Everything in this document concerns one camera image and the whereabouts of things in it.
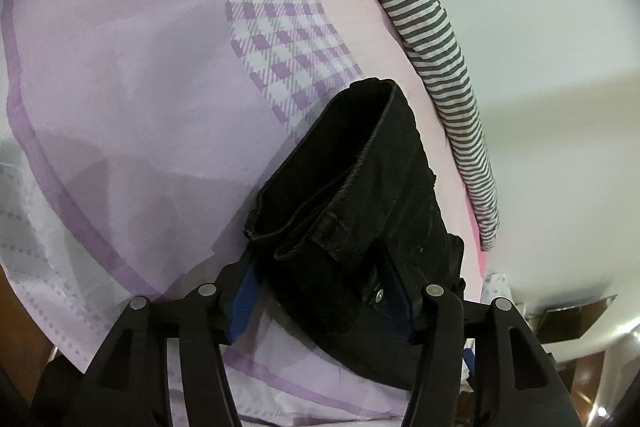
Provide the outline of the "black denim pants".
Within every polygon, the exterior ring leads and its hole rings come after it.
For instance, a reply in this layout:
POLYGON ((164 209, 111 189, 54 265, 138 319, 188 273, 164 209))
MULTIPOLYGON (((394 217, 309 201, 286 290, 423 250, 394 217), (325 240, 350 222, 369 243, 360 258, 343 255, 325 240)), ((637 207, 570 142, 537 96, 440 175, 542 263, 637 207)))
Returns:
POLYGON ((360 80, 273 173, 244 228, 258 282, 296 326, 351 371, 401 389, 427 330, 423 289, 465 288, 464 244, 435 181, 398 84, 360 80))

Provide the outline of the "pink purple plaid bedsheet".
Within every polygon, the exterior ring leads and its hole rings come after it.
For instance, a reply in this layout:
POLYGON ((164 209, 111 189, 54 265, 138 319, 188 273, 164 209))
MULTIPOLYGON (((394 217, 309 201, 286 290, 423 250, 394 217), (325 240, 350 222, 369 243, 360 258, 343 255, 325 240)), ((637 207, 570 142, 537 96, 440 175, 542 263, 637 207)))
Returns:
POLYGON ((259 187, 329 99, 395 80, 480 290, 480 236, 431 97, 378 0, 1 0, 1 264, 85 372, 137 295, 245 247, 259 187))

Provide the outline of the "grey white striped blanket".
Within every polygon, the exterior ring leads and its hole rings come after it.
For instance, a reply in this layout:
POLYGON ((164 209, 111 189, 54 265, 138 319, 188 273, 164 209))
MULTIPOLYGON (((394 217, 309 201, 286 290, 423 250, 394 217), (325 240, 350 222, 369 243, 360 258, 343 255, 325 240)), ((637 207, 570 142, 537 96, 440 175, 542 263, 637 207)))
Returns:
POLYGON ((500 217, 494 174, 468 66, 439 0, 378 0, 431 97, 464 182, 480 236, 495 246, 500 217))

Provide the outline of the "white spotted cloth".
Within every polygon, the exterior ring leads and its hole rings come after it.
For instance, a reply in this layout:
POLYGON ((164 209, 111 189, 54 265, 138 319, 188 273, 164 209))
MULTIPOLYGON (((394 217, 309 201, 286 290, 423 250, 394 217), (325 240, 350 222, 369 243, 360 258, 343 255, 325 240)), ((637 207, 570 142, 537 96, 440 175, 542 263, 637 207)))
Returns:
POLYGON ((498 272, 487 272, 484 276, 482 293, 480 294, 480 302, 492 303, 496 298, 506 298, 514 303, 514 306, 518 311, 523 312, 526 310, 526 306, 523 303, 518 303, 513 296, 511 285, 506 277, 506 274, 498 272))

